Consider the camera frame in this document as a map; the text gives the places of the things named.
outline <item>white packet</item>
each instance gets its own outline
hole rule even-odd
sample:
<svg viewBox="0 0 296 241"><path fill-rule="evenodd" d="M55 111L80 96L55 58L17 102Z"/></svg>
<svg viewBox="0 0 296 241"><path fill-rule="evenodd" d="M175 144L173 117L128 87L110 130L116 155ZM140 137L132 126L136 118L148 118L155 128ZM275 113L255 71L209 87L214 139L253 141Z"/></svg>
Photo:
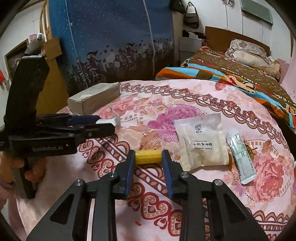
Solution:
<svg viewBox="0 0 296 241"><path fill-rule="evenodd" d="M120 124L121 124L120 116L115 113L115 111L112 109L111 105L109 105L109 108L112 111L112 113L115 115L115 117L112 119L99 119L99 120L97 120L96 124L111 123L115 127L120 126Z"/></svg>
<svg viewBox="0 0 296 241"><path fill-rule="evenodd" d="M220 113L173 120L173 123L179 136L184 171L229 163Z"/></svg>
<svg viewBox="0 0 296 241"><path fill-rule="evenodd" d="M239 131L236 129L228 130L226 140L237 165L241 184L248 184L257 177L257 173Z"/></svg>

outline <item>hanging bag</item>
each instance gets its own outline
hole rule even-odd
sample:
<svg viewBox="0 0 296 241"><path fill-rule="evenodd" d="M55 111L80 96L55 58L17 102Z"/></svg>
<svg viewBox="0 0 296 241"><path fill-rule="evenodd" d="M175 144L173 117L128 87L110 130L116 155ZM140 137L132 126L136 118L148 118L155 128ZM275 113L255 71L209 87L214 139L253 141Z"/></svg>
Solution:
<svg viewBox="0 0 296 241"><path fill-rule="evenodd" d="M194 7L195 13L187 13L188 7ZM184 24L188 27L197 29L200 25L200 19L198 17L195 6L192 2L189 2L186 7L186 14L184 15Z"/></svg>
<svg viewBox="0 0 296 241"><path fill-rule="evenodd" d="M179 12L181 14L186 13L186 9L182 0L170 0L170 10Z"/></svg>

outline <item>wooden headboard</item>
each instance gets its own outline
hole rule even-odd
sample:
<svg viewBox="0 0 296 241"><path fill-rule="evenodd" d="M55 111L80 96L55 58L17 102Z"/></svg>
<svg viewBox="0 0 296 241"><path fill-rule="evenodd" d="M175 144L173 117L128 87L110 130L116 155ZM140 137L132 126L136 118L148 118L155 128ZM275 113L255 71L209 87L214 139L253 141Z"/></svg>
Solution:
<svg viewBox="0 0 296 241"><path fill-rule="evenodd" d="M265 45L257 40L254 40L252 38L249 38L247 36L244 36L242 34L231 32L226 29L206 26L205 27L205 36L206 36L206 43L207 43L208 47L210 47L212 50L217 51L217 52L224 52L225 53L226 50L230 46L231 40L241 39L241 40L259 45L260 47L262 47L265 50L266 55L270 56L270 48L267 45Z"/></svg>

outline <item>hand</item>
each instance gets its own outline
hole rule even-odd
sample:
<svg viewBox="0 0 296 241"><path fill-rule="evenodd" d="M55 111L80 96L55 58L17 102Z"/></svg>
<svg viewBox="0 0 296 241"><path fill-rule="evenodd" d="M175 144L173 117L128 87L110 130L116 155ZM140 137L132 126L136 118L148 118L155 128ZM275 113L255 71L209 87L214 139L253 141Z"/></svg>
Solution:
<svg viewBox="0 0 296 241"><path fill-rule="evenodd" d="M24 166L24 160L15 157L11 152L2 152L0 154L0 177L7 183L14 181L12 168L21 168ZM39 158L34 164L32 170L25 172L25 177L31 182L41 182L46 170L46 157Z"/></svg>

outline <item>old book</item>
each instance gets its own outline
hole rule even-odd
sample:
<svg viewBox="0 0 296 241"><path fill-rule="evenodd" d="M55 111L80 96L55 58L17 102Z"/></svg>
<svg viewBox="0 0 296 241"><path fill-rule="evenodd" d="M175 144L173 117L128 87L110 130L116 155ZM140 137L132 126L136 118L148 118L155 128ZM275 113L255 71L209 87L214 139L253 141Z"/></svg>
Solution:
<svg viewBox="0 0 296 241"><path fill-rule="evenodd" d="M91 115L119 96L119 82L100 83L68 98L68 107L78 115Z"/></svg>

